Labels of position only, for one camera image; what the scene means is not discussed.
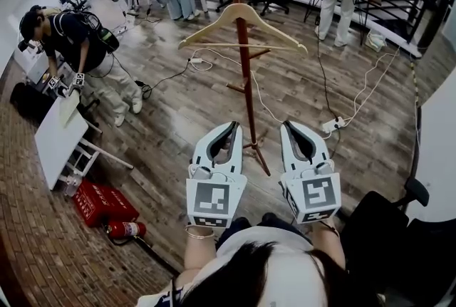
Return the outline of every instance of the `black pants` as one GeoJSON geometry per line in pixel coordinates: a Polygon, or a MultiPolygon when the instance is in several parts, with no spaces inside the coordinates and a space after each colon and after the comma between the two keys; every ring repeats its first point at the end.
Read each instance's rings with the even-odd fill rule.
{"type": "MultiPolygon", "coordinates": [[[[307,237],[305,237],[295,226],[290,225],[288,222],[284,221],[283,219],[278,218],[275,214],[269,213],[265,214],[263,216],[263,220],[257,225],[257,226],[263,226],[263,227],[276,227],[277,229],[283,229],[287,230],[290,232],[293,232],[294,234],[297,234],[307,240],[309,243],[311,243],[311,240],[309,240],[307,237]]],[[[232,223],[231,226],[223,231],[223,234],[221,235],[219,241],[215,245],[215,249],[218,250],[223,243],[228,240],[231,236],[236,234],[239,231],[248,229],[249,227],[252,227],[249,220],[246,219],[245,217],[240,217],[238,219],[235,219],[232,223]]]]}

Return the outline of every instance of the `red box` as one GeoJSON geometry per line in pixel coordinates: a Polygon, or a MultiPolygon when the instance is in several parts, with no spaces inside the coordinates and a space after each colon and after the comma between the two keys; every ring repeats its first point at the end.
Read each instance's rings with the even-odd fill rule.
{"type": "Polygon", "coordinates": [[[133,222],[140,215],[118,190],[86,179],[83,179],[73,201],[89,227],[99,227],[108,220],[133,222]]]}

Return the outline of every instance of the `coat rack pole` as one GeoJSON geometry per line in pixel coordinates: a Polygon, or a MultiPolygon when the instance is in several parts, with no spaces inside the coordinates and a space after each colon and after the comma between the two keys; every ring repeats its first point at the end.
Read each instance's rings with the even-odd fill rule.
{"type": "MultiPolygon", "coordinates": [[[[234,3],[244,3],[244,0],[233,0],[234,3]]],[[[249,43],[249,38],[247,36],[247,23],[244,19],[236,20],[237,26],[237,38],[240,44],[249,43]]],[[[244,95],[245,101],[247,104],[247,115],[249,117],[249,126],[250,126],[250,138],[252,139],[252,149],[258,154],[259,161],[263,166],[263,169],[268,176],[271,175],[266,162],[264,161],[261,150],[259,149],[257,134],[255,132],[255,119],[254,119],[254,104],[252,97],[252,80],[250,75],[250,55],[249,48],[240,47],[241,53],[241,65],[242,65],[242,76],[244,77],[244,95]]]]}

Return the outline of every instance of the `clothes hanger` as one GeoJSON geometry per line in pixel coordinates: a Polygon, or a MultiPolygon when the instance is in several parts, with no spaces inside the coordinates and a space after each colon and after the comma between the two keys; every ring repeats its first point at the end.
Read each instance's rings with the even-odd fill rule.
{"type": "Polygon", "coordinates": [[[233,3],[230,4],[223,12],[222,15],[214,23],[202,28],[193,35],[187,37],[185,40],[180,41],[179,49],[185,46],[210,46],[210,47],[249,47],[249,48],[263,48],[269,50],[285,50],[285,51],[298,51],[301,55],[307,56],[307,48],[299,43],[294,38],[288,36],[277,28],[264,22],[258,13],[248,4],[245,3],[233,3]],[[236,19],[244,19],[250,24],[254,24],[265,33],[279,38],[286,47],[278,46],[265,46],[265,45],[251,45],[251,44],[240,44],[240,43],[195,43],[195,41],[209,35],[211,32],[232,24],[236,19]]]}

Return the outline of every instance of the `red fire extinguisher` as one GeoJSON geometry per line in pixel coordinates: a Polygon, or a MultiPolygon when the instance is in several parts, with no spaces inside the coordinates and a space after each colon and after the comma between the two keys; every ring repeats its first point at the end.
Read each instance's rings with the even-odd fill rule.
{"type": "Polygon", "coordinates": [[[106,231],[110,239],[124,239],[132,236],[143,237],[146,228],[141,222],[109,221],[106,231]]]}

